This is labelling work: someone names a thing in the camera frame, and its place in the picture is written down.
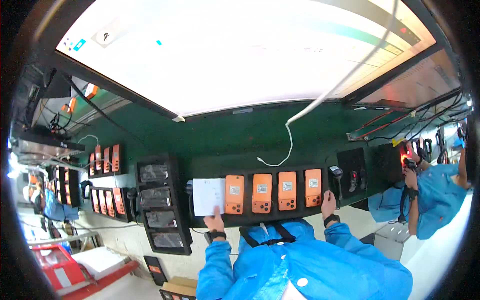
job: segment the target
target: orange phone case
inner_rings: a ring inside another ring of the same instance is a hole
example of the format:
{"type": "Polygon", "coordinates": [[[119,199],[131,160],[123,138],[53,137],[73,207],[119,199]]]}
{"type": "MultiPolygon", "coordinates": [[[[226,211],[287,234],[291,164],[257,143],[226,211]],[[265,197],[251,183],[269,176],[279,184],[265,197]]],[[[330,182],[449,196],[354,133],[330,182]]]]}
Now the orange phone case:
{"type": "Polygon", "coordinates": [[[100,211],[98,210],[98,197],[96,195],[96,190],[91,190],[90,193],[92,194],[93,210],[96,213],[99,213],[100,211]]]}
{"type": "Polygon", "coordinates": [[[110,147],[103,150],[103,172],[110,172],[110,147]]]}
{"type": "Polygon", "coordinates": [[[95,175],[95,153],[90,154],[90,176],[95,175]]]}
{"type": "Polygon", "coordinates": [[[124,215],[125,209],[123,208],[120,188],[113,188],[113,198],[115,198],[115,206],[117,208],[117,213],[124,215]]]}
{"type": "Polygon", "coordinates": [[[115,217],[115,211],[113,210],[113,197],[112,192],[105,191],[105,202],[107,203],[107,212],[109,216],[115,217]]]}
{"type": "Polygon", "coordinates": [[[112,170],[114,172],[120,171],[120,145],[114,145],[112,149],[112,170]]]}
{"type": "Polygon", "coordinates": [[[272,206],[272,174],[254,174],[252,211],[268,214],[272,206]]]}
{"type": "Polygon", "coordinates": [[[297,173],[280,172],[278,174],[278,210],[297,208],[297,173]]]}
{"type": "Polygon", "coordinates": [[[100,211],[106,215],[107,214],[107,204],[105,203],[105,191],[98,190],[98,202],[100,202],[100,211]]]}
{"type": "Polygon", "coordinates": [[[243,213],[243,176],[225,176],[225,213],[241,215],[243,213]]]}
{"type": "Polygon", "coordinates": [[[96,170],[100,171],[102,169],[102,148],[100,145],[95,147],[95,164],[96,164],[96,170]]]}
{"type": "Polygon", "coordinates": [[[322,170],[305,170],[305,206],[322,205],[322,170]]]}

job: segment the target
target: blue work uniform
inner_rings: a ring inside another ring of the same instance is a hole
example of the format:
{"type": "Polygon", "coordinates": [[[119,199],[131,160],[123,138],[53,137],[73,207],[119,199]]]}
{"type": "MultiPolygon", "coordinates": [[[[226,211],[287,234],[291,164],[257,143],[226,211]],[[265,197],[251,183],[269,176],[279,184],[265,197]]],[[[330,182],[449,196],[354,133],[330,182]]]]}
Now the blue work uniform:
{"type": "MultiPolygon", "coordinates": [[[[306,299],[407,299],[410,295],[410,271],[353,237],[345,223],[326,229],[326,242],[316,240],[313,227],[304,220],[282,225],[295,242],[252,248],[240,237],[233,269],[230,244],[212,242],[198,275],[198,300],[277,300],[288,281],[306,299]]],[[[266,230],[268,235],[261,227],[248,233],[259,243],[282,238],[273,226],[266,230]]]]}
{"type": "MultiPolygon", "coordinates": [[[[460,210],[467,190],[455,184],[451,176],[458,174],[458,164],[428,167],[417,176],[419,187],[417,238],[429,239],[438,229],[452,221],[460,210]]],[[[383,193],[368,198],[368,209],[376,222],[398,219],[403,182],[383,193]]],[[[410,202],[406,196],[403,214],[408,221],[410,202]]]]}
{"type": "Polygon", "coordinates": [[[43,214],[47,218],[56,221],[78,220],[78,207],[60,204],[53,191],[45,189],[45,208],[43,214]]]}

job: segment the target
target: barcode label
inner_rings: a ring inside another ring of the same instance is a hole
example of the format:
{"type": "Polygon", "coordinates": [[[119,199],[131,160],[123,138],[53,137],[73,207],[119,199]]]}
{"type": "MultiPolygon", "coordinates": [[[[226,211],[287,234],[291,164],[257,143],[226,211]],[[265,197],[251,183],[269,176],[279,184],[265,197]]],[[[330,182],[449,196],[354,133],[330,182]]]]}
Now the barcode label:
{"type": "Polygon", "coordinates": [[[318,187],[318,178],[312,178],[308,180],[308,187],[309,188],[317,188],[318,187]]]}
{"type": "Polygon", "coordinates": [[[266,194],[267,185],[266,184],[257,184],[257,193],[266,194]]]}
{"type": "Polygon", "coordinates": [[[291,191],[293,183],[291,181],[284,181],[282,186],[284,191],[291,191]]]}
{"type": "Polygon", "coordinates": [[[240,186],[230,185],[230,195],[240,195],[240,186]]]}

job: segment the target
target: wristwatch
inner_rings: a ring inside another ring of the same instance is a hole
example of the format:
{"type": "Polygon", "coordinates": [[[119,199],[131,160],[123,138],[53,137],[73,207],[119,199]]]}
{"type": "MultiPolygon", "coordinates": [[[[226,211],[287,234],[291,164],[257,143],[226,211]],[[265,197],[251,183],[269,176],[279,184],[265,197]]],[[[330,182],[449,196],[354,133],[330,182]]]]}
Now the wristwatch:
{"type": "Polygon", "coordinates": [[[338,223],[340,223],[340,216],[334,215],[334,214],[329,215],[329,216],[325,219],[325,221],[324,221],[324,227],[325,227],[325,228],[327,228],[327,224],[328,224],[330,221],[337,221],[338,223]]]}
{"type": "Polygon", "coordinates": [[[213,240],[215,238],[218,238],[218,237],[223,237],[225,240],[227,240],[227,235],[225,234],[225,232],[221,232],[221,231],[216,231],[215,229],[213,229],[210,233],[210,239],[213,240]]]}

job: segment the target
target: white button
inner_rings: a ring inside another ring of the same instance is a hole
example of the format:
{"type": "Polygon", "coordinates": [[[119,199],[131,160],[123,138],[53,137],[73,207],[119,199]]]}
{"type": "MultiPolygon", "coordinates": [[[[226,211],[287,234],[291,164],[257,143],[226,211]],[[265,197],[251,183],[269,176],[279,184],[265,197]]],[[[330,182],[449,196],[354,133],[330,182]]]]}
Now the white button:
{"type": "Polygon", "coordinates": [[[297,286],[299,287],[304,287],[306,286],[308,283],[308,280],[306,278],[300,278],[298,281],[297,281],[297,286]]]}

